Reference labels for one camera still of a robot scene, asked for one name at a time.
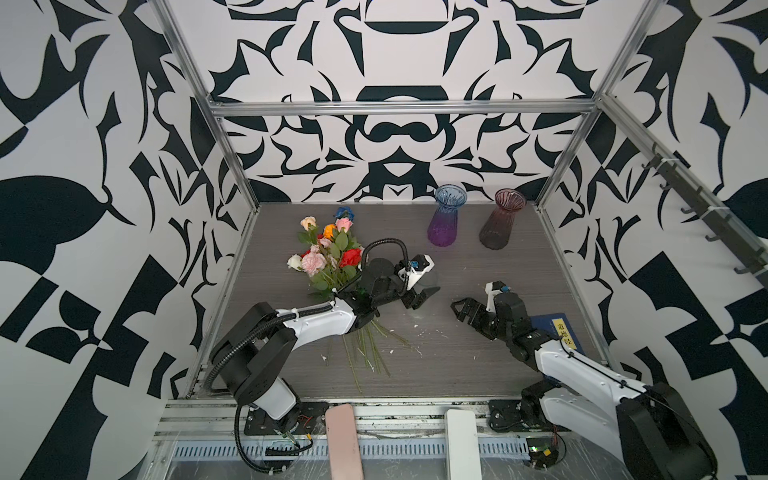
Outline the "pink rose stem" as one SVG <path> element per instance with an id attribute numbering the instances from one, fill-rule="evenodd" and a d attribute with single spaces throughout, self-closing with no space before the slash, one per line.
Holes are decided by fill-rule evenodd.
<path id="1" fill-rule="evenodd" d="M 339 267 L 357 267 L 362 258 L 362 247 L 351 233 L 353 221 L 348 219 L 336 220 L 338 228 L 334 244 L 340 252 Z"/>

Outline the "cream peach rose stem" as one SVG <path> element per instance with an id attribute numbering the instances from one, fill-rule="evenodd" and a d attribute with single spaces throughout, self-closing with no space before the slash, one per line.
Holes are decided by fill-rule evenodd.
<path id="1" fill-rule="evenodd" d="M 301 257 L 302 269 L 310 276 L 315 275 L 322 270 L 327 260 L 322 252 L 323 245 L 320 241 L 317 221 L 314 217 L 308 216 L 300 221 L 302 231 L 299 233 L 299 240 L 306 246 L 306 252 Z"/>

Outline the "clear glass vase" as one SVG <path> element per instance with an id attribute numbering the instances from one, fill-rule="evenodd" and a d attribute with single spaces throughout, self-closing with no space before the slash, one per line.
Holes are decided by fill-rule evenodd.
<path id="1" fill-rule="evenodd" d="M 416 293 L 420 293 L 422 289 L 428 288 L 428 287 L 434 287 L 439 286 L 439 275 L 436 270 L 435 262 L 431 259 L 429 255 L 424 256 L 424 268 L 420 269 L 418 271 L 418 274 L 420 277 L 418 278 L 415 286 L 414 291 Z"/>

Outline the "blue rose stem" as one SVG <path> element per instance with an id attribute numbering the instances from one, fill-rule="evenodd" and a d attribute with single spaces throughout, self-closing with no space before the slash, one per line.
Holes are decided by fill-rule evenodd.
<path id="1" fill-rule="evenodd" d="M 342 206 L 342 207 L 339 207 L 338 210 L 336 211 L 335 219 L 336 220 L 348 219 L 350 221 L 353 221 L 354 220 L 354 213 L 352 212 L 352 210 L 349 207 Z"/>

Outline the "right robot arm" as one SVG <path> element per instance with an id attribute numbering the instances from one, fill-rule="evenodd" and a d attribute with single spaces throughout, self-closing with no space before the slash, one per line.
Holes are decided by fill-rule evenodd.
<path id="1" fill-rule="evenodd" d="M 682 396 L 664 382 L 648 385 L 581 354 L 536 327 L 522 299 L 494 283 L 486 303 L 452 302 L 456 318 L 499 340 L 542 375 L 521 393 L 520 418 L 563 427 L 611 453 L 635 479 L 713 479 L 716 455 Z"/>

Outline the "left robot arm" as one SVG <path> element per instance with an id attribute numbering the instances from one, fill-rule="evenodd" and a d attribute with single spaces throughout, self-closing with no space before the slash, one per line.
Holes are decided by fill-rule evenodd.
<path id="1" fill-rule="evenodd" d="M 396 238 L 365 247 L 348 267 L 350 279 L 330 290 L 327 301 L 303 308 L 275 309 L 267 302 L 250 308 L 211 349 L 202 390 L 228 393 L 236 409 L 262 413 L 278 434 L 290 438 L 303 414 L 295 391 L 280 374 L 298 348 L 329 337 L 358 332 L 374 321 L 383 305 L 399 301 L 416 310 L 438 287 L 420 288 L 435 267 L 427 254 L 411 256 Z"/>

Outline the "blue purple glass vase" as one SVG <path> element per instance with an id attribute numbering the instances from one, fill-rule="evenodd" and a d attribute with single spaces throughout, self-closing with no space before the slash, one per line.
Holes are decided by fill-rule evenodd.
<path id="1" fill-rule="evenodd" d="M 434 192 L 436 211 L 427 229 L 428 240 L 435 246 L 452 245 L 458 232 L 458 211 L 467 201 L 466 191 L 457 185 L 440 186 Z"/>

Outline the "dark pink glass vase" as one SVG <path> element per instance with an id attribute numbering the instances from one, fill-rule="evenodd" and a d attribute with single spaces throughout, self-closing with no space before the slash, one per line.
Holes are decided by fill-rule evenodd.
<path id="1" fill-rule="evenodd" d="M 516 215 L 526 206 L 525 196 L 511 188 L 500 189 L 495 194 L 495 209 L 483 225 L 479 240 L 491 250 L 501 250 L 509 242 Z"/>

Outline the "red rose stem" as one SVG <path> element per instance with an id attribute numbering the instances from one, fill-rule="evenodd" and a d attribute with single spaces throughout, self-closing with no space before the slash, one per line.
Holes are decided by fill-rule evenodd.
<path id="1" fill-rule="evenodd" d="M 380 246 L 398 246 L 402 259 L 398 264 L 385 259 L 370 260 L 371 252 Z M 384 238 L 370 243 L 366 248 L 356 248 L 342 254 L 339 268 L 348 276 L 336 297 L 345 301 L 353 310 L 354 320 L 348 333 L 357 332 L 379 315 L 382 305 L 401 300 L 412 289 L 409 285 L 412 273 L 406 244 L 395 238 Z"/>

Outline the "blue book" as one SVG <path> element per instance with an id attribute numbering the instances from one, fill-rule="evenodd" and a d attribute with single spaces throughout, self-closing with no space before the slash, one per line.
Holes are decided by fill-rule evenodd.
<path id="1" fill-rule="evenodd" d="M 561 338 L 566 346 L 584 354 L 584 349 L 565 313 L 534 315 L 531 317 L 531 323 L 533 327 Z"/>

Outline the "orange rose stem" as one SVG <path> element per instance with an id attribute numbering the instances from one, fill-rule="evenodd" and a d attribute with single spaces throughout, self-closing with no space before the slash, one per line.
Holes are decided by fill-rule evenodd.
<path id="1" fill-rule="evenodd" d="M 334 240 L 337 236 L 338 228 L 335 224 L 327 225 L 323 230 L 323 238 L 328 240 Z"/>

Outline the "small circuit board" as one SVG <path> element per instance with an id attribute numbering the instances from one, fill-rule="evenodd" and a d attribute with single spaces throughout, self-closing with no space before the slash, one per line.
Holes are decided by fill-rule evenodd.
<path id="1" fill-rule="evenodd" d="M 567 443 L 559 435 L 529 437 L 526 445 L 529 459 L 524 464 L 534 470 L 549 470 L 561 463 L 567 454 Z"/>

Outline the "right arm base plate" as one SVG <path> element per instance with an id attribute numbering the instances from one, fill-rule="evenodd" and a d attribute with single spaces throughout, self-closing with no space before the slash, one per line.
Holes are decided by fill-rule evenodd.
<path id="1" fill-rule="evenodd" d="M 545 432 L 551 430 L 537 401 L 495 399 L 488 402 L 488 426 L 497 433 Z"/>

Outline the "white pad on rail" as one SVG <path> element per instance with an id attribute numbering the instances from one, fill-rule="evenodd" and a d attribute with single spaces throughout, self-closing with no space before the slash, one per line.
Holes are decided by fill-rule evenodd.
<path id="1" fill-rule="evenodd" d="M 451 409 L 445 414 L 447 476 L 450 480 L 480 480 L 482 477 L 475 414 Z"/>

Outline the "pink pad on rail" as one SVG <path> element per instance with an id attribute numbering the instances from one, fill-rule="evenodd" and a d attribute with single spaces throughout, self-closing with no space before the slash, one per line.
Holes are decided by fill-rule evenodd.
<path id="1" fill-rule="evenodd" d="M 326 438 L 332 480 L 363 480 L 358 432 L 351 404 L 326 411 Z"/>

